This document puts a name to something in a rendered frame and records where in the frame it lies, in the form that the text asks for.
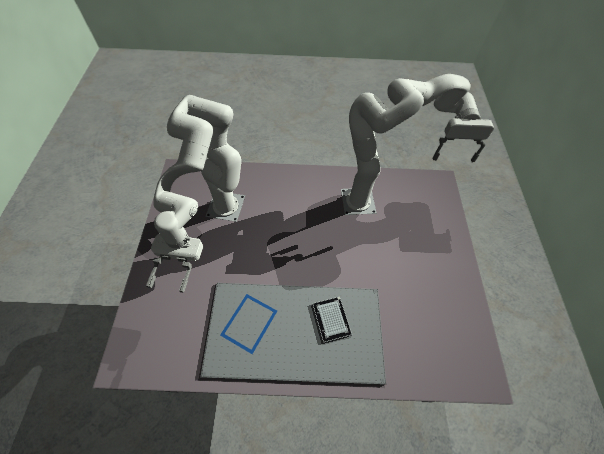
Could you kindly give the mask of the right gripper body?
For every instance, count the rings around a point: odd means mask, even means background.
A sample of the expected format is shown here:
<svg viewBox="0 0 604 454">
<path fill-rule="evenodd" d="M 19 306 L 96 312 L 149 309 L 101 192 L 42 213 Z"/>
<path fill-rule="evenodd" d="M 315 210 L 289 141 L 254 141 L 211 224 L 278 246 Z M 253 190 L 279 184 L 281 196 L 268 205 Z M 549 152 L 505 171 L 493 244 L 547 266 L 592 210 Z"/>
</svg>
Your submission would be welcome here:
<svg viewBox="0 0 604 454">
<path fill-rule="evenodd" d="M 189 261 L 197 261 L 200 258 L 203 245 L 200 239 L 191 238 L 185 245 L 180 248 L 171 248 L 167 245 L 160 234 L 156 235 L 151 246 L 152 252 L 156 256 L 169 255 L 170 258 L 184 257 Z"/>
</svg>

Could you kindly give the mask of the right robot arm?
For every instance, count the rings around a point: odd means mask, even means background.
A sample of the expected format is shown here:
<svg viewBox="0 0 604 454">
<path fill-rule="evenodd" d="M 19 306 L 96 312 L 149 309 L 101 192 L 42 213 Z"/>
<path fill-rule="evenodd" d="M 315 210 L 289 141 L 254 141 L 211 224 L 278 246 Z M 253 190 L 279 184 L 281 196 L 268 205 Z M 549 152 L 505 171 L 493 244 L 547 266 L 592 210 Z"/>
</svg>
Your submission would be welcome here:
<svg viewBox="0 0 604 454">
<path fill-rule="evenodd" d="M 170 192 L 178 177 L 201 171 L 214 200 L 214 212 L 230 216 L 238 209 L 233 191 L 239 183 L 241 156 L 227 143 L 232 119 L 230 106 L 193 95 L 185 96 L 169 117 L 168 134 L 183 142 L 178 161 L 157 183 L 154 207 L 161 213 L 154 226 L 171 248 L 191 241 L 183 226 L 198 209 L 196 200 Z"/>
</svg>

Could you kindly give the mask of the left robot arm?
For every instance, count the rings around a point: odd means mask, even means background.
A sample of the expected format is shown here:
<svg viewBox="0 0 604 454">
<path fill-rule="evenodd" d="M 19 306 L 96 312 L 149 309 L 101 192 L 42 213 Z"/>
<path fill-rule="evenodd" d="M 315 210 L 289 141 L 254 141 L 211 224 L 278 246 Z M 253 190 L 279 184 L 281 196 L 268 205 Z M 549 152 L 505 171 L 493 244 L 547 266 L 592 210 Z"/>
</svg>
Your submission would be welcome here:
<svg viewBox="0 0 604 454">
<path fill-rule="evenodd" d="M 370 195 L 380 174 L 374 132 L 381 134 L 391 130 L 433 100 L 438 111 L 456 113 L 455 118 L 458 119 L 471 113 L 479 115 L 469 90 L 470 83 L 466 78 L 445 74 L 427 82 L 408 79 L 392 81 L 387 94 L 395 106 L 389 110 L 374 94 L 363 93 L 358 96 L 349 113 L 358 172 L 352 190 L 346 197 L 347 205 L 355 211 L 364 211 L 371 204 Z"/>
</svg>

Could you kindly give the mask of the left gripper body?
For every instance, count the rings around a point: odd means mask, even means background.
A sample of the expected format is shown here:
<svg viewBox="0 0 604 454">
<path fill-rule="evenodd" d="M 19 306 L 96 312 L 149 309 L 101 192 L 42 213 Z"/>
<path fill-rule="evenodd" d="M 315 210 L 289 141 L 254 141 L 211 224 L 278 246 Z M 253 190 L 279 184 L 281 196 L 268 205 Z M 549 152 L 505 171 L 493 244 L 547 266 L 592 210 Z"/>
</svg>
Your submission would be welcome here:
<svg viewBox="0 0 604 454">
<path fill-rule="evenodd" d="M 462 119 L 449 120 L 444 131 L 446 138 L 449 139 L 485 140 L 493 130 L 491 120 L 480 120 L 478 114 L 471 113 Z"/>
</svg>

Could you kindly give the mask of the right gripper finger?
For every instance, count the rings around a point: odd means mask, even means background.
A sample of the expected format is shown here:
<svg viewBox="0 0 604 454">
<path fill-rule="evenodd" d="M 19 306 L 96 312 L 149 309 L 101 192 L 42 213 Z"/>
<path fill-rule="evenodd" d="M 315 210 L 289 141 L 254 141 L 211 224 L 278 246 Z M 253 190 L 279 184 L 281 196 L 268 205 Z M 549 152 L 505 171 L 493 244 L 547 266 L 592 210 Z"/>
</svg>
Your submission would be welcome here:
<svg viewBox="0 0 604 454">
<path fill-rule="evenodd" d="M 179 289 L 180 293 L 184 293 L 186 285 L 187 285 L 187 282 L 188 282 L 188 277 L 189 277 L 192 265 L 191 265 L 191 263 L 187 262 L 187 258 L 177 257 L 177 260 L 180 261 L 180 262 L 183 262 L 182 267 L 187 268 L 187 272 L 186 272 L 185 278 L 182 280 L 182 283 L 181 283 L 181 286 L 180 286 L 180 289 Z"/>
<path fill-rule="evenodd" d="M 156 270 L 157 270 L 158 264 L 161 264 L 161 262 L 162 262 L 162 260 L 163 260 L 163 259 L 170 260 L 171 258 L 170 258 L 170 256 L 169 256 L 169 255 L 162 255 L 162 254 L 161 254 L 161 255 L 160 255 L 160 258 L 154 258 L 154 259 L 153 259 L 154 267 L 153 267 L 153 270 L 152 270 L 152 272 L 151 272 L 151 275 L 150 275 L 150 277 L 149 277 L 149 280 L 148 280 L 148 282 L 147 282 L 146 287 L 148 287 L 148 288 L 152 288 L 152 286 L 153 286 L 153 284 L 154 284 L 154 281 L 155 281 L 155 279 L 156 279 L 155 272 L 156 272 Z"/>
</svg>

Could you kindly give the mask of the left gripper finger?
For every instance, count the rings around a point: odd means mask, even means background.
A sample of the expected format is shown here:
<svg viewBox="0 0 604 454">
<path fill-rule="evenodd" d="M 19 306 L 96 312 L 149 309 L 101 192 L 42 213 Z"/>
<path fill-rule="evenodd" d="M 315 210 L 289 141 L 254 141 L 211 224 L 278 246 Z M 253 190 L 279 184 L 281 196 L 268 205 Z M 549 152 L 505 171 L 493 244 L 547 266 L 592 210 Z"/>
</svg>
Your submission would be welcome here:
<svg viewBox="0 0 604 454">
<path fill-rule="evenodd" d="M 473 157 L 471 158 L 471 162 L 475 162 L 476 159 L 478 158 L 480 152 L 482 151 L 482 149 L 485 147 L 485 141 L 484 140 L 474 140 L 477 141 L 477 144 L 480 144 L 481 147 L 479 148 L 479 150 L 473 155 Z"/>
<path fill-rule="evenodd" d="M 440 149 L 443 146 L 443 143 L 446 143 L 447 140 L 454 140 L 454 139 L 446 138 L 446 136 L 445 136 L 445 138 L 440 138 L 439 139 L 440 144 L 439 144 L 439 146 L 438 146 L 438 148 L 437 148 L 437 150 L 436 150 L 436 152 L 435 152 L 435 154 L 433 156 L 433 160 L 437 161 L 437 159 L 438 159 L 438 157 L 440 155 Z"/>
</svg>

